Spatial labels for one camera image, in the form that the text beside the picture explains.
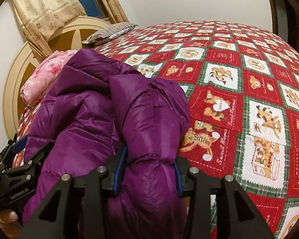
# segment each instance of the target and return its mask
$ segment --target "beige curtain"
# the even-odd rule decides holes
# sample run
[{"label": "beige curtain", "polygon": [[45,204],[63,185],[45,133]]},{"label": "beige curtain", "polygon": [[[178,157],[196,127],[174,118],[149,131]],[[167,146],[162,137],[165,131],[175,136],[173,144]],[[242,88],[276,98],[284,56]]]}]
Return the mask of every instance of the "beige curtain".
[{"label": "beige curtain", "polygon": [[49,38],[77,16],[86,16],[79,0],[13,0],[22,30],[39,61],[52,54]]},{"label": "beige curtain", "polygon": [[118,0],[101,1],[103,2],[112,23],[128,22],[128,18]]}]

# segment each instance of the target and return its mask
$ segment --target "wooden headboard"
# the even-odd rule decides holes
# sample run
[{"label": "wooden headboard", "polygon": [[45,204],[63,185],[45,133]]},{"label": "wooden headboard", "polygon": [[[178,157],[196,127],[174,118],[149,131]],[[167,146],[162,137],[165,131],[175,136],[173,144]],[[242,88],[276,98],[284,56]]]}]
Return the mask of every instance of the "wooden headboard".
[{"label": "wooden headboard", "polygon": [[[82,44],[83,40],[96,30],[109,25],[100,19],[80,16],[68,22],[64,28],[57,30],[48,44],[53,52],[69,49],[79,50],[86,47]],[[21,99],[20,89],[38,66],[39,62],[26,42],[10,68],[3,92],[3,120],[8,139],[12,139],[17,132],[19,118],[26,107]]]}]

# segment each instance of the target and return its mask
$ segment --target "pink floral fabric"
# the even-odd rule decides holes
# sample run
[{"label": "pink floral fabric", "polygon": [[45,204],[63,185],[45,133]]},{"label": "pink floral fabric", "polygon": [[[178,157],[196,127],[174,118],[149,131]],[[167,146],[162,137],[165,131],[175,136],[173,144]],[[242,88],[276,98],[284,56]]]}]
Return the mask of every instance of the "pink floral fabric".
[{"label": "pink floral fabric", "polygon": [[37,105],[58,77],[63,66],[76,53],[77,50],[66,52],[57,50],[43,60],[20,90],[24,103],[30,107]]}]

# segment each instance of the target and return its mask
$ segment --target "red quilt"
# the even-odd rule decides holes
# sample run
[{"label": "red quilt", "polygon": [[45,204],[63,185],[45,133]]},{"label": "red quilt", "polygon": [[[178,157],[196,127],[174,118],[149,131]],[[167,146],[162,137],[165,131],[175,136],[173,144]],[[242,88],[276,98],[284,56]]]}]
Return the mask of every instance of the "red quilt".
[{"label": "red quilt", "polygon": [[[180,155],[208,175],[233,174],[276,238],[284,238],[299,217],[295,50],[261,28],[203,21],[138,29],[95,50],[146,77],[178,82],[191,117]],[[23,117],[31,120],[33,112]],[[215,197],[211,202],[216,238]]]}]

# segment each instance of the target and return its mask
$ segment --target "purple puffer jacket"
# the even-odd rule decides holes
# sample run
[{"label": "purple puffer jacket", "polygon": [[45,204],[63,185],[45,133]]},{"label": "purple puffer jacket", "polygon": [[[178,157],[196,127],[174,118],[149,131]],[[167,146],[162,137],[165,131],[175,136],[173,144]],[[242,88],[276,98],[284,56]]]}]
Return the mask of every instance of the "purple puffer jacket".
[{"label": "purple puffer jacket", "polygon": [[47,93],[29,133],[25,161],[48,141],[55,145],[24,207],[24,223],[62,174],[88,174],[124,141],[122,190],[108,200],[113,238],[182,238],[186,205],[177,196],[172,164],[188,126],[178,84],[147,79],[127,64],[80,50]]}]

